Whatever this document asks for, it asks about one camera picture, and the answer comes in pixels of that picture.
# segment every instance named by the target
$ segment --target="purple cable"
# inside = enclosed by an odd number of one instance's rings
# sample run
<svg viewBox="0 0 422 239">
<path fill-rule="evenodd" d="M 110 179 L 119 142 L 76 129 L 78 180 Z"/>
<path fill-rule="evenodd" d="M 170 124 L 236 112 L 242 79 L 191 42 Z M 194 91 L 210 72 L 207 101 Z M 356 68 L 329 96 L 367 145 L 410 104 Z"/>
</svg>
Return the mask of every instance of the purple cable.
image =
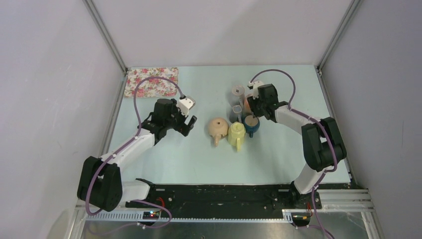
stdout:
<svg viewBox="0 0 422 239">
<path fill-rule="evenodd" d="M 106 236 L 106 235 L 108 235 L 108 234 L 115 233 L 115 232 L 119 231 L 120 229 L 123 229 L 123 228 L 125 228 L 125 227 L 129 227 L 129 226 L 141 226 L 141 225 L 142 225 L 143 227 L 146 227 L 146 228 L 162 228 L 162 227 L 166 226 L 167 224 L 169 224 L 169 223 L 171 222 L 171 220 L 172 220 L 172 215 L 171 215 L 171 212 L 170 212 L 168 209 L 166 209 L 166 208 L 164 208 L 164 207 L 162 207 L 162 206 L 160 206 L 160 205 L 157 205 L 157 204 L 153 204 L 153 203 L 145 202 L 145 201 L 143 201 L 143 200 L 133 200 L 133 201 L 134 201 L 134 202 L 138 202 L 138 203 L 147 204 L 147 205 L 150 205 L 150 206 L 153 206 L 153 207 L 159 208 L 159 209 L 161 209 L 161 210 L 164 210 L 164 211 L 165 211 L 165 212 L 169 215 L 169 220 L 168 220 L 168 221 L 166 221 L 165 223 L 163 223 L 163 224 L 159 225 L 159 226 L 147 226 L 147 225 L 144 225 L 144 224 L 142 224 L 142 223 L 127 223 L 127 224 L 124 224 L 124 225 L 122 225 L 122 226 L 120 226 L 120 227 L 118 227 L 118 228 L 116 228 L 116 229 L 113 229 L 113 230 L 111 230 L 111 231 L 109 231 L 109 232 L 106 232 L 106 233 L 95 233 L 95 232 L 93 232 L 93 231 L 91 230 L 91 228 L 88 226 L 88 231 L 89 231 L 91 234 L 96 235 L 96 236 Z"/>
<path fill-rule="evenodd" d="M 313 205 L 313 207 L 314 207 L 314 212 L 315 212 L 315 217 L 316 217 L 316 220 L 318 221 L 318 224 L 319 224 L 319 227 L 318 226 L 312 226 L 312 228 L 318 228 L 318 229 L 321 229 L 323 232 L 324 232 L 324 234 L 328 237 L 328 238 L 332 238 L 332 239 L 334 239 L 334 236 L 329 232 L 329 231 L 327 231 L 325 228 L 324 228 L 324 226 L 322 225 L 322 223 L 321 223 L 321 221 L 320 221 L 320 219 L 319 219 L 319 216 L 318 216 L 318 213 L 317 213 L 317 210 L 316 210 L 316 206 L 315 206 L 315 188 L 317 188 L 318 187 L 318 185 L 320 184 L 320 182 L 324 179 L 324 177 L 325 177 L 325 174 L 326 173 L 328 173 L 328 172 L 334 172 L 334 171 L 336 171 L 337 170 L 337 157 L 335 156 L 335 151 L 334 151 L 334 147 L 332 146 L 332 143 L 331 143 L 331 140 L 330 140 L 330 138 L 329 138 L 329 136 L 328 136 L 328 133 L 327 133 L 327 131 L 325 130 L 325 128 L 322 126 L 322 124 L 318 121 L 318 120 L 316 120 L 315 118 L 313 118 L 313 117 L 310 117 L 309 115 L 307 115 L 307 114 L 305 114 L 305 113 L 303 113 L 303 112 L 301 112 L 301 111 L 299 111 L 299 110 L 296 110 L 296 109 L 294 109 L 294 108 L 292 108 L 292 105 L 291 105 L 291 103 L 292 103 L 292 100 L 293 100 L 293 97 L 295 96 L 295 93 L 296 93 L 296 84 L 295 84 L 295 81 L 293 80 L 293 78 L 287 73 L 287 72 L 285 72 L 285 71 L 282 71 L 282 70 L 278 70 L 278 69 L 268 69 L 268 70 L 264 70 L 264 71 L 261 71 L 261 72 L 259 72 L 258 74 L 256 74 L 253 78 L 252 78 L 252 80 L 250 81 L 251 83 L 256 79 L 256 77 L 258 77 L 259 75 L 261 75 L 262 73 L 265 73 L 265 72 L 269 72 L 269 71 L 276 71 L 276 72 L 280 72 L 280 73 L 283 73 L 283 74 L 285 74 L 287 77 L 289 77 L 289 79 L 292 81 L 292 83 L 293 83 L 293 93 L 292 93 L 292 96 L 290 97 L 290 99 L 289 99 L 289 102 L 288 102 L 288 104 L 287 104 L 287 107 L 289 108 L 289 110 L 290 111 L 292 111 L 292 112 L 294 112 L 294 113 L 296 113 L 296 114 L 298 114 L 298 115 L 300 115 L 300 116 L 302 116 L 302 117 L 304 117 L 304 118 L 306 118 L 306 119 L 308 119 L 308 120 L 310 120 L 310 121 L 312 121 L 312 122 L 314 122 L 314 123 L 316 123 L 317 125 L 318 125 L 318 127 L 320 127 L 320 129 L 321 129 L 321 131 L 322 131 L 322 133 L 324 134 L 324 137 L 326 138 L 326 140 L 327 140 L 327 143 L 328 143 L 328 147 L 329 147 L 329 149 L 330 149 L 330 151 L 331 151 L 331 154 L 332 154 L 332 157 L 333 157 L 333 161 L 334 161 L 334 168 L 333 169 L 330 169 L 330 170 L 325 170 L 324 171 L 324 173 L 321 175 L 321 177 L 318 179 L 318 181 L 314 184 L 314 186 L 312 187 L 312 192 L 311 192 L 311 199 L 312 199 L 312 205 Z"/>
<path fill-rule="evenodd" d="M 185 96 L 183 93 L 182 93 L 182 90 L 180 89 L 180 87 L 176 84 L 176 83 L 174 83 L 173 81 L 171 81 L 171 80 L 169 80 L 169 79 L 167 79 L 167 78 L 164 78 L 164 77 L 160 77 L 160 76 L 151 76 L 151 77 L 147 77 L 147 78 L 145 78 L 145 79 L 143 79 L 142 81 L 140 81 L 137 85 L 136 85 L 136 88 L 135 88 L 135 93 L 133 94 L 133 105 L 135 106 L 135 113 L 136 113 L 136 117 L 138 118 L 138 124 L 139 124 L 139 127 L 138 127 L 138 131 L 136 132 L 136 134 L 135 134 L 135 136 L 133 137 L 133 138 L 131 138 L 130 140 L 128 140 L 122 147 L 120 147 L 120 148 L 118 148 L 115 152 L 114 152 L 114 154 L 118 154 L 118 153 L 120 153 L 122 150 L 124 150 L 130 143 L 132 143 L 134 140 L 135 140 L 135 137 L 136 136 L 138 136 L 140 133 L 141 133 L 141 126 L 142 126 L 142 122 L 141 122 L 141 118 L 140 118 L 140 116 L 139 116 L 139 112 L 138 112 L 138 107 L 136 106 L 136 93 L 138 92 L 138 89 L 139 89 L 139 86 L 142 84 L 142 83 L 144 83 L 145 81 L 148 81 L 148 80 L 152 80 L 152 79 L 161 79 L 161 80 L 165 80 L 165 81 L 168 81 L 168 82 L 170 82 L 170 83 L 172 83 L 173 85 L 175 85 L 176 86 L 176 88 L 177 88 L 177 90 L 179 91 L 179 94 L 180 94 L 180 97 L 183 97 L 183 96 Z M 94 173 L 94 175 L 93 175 L 93 178 L 92 178 L 92 180 L 91 180 L 91 182 L 90 182 L 90 185 L 89 185 L 89 187 L 88 187 L 88 191 L 87 191 L 87 196 L 86 196 L 86 198 L 85 198 L 85 210 L 87 211 L 87 214 L 88 215 L 90 215 L 90 216 L 94 216 L 94 215 L 97 215 L 98 213 L 100 213 L 101 211 L 102 211 L 102 209 L 98 209 L 98 211 L 96 211 L 96 212 L 91 212 L 91 210 L 90 210 L 90 203 L 89 203 L 89 201 L 90 201 L 90 198 L 91 198 L 91 192 L 92 192 L 92 188 L 93 188 L 93 186 L 94 186 L 94 183 L 95 183 L 95 180 L 96 180 L 96 178 L 98 177 L 98 175 L 100 174 L 100 172 L 101 172 L 101 170 L 105 167 L 105 165 L 111 160 L 113 158 L 113 154 L 111 154 L 106 160 L 104 160 L 104 162 L 98 167 L 98 169 L 96 170 L 96 172 Z"/>
</svg>

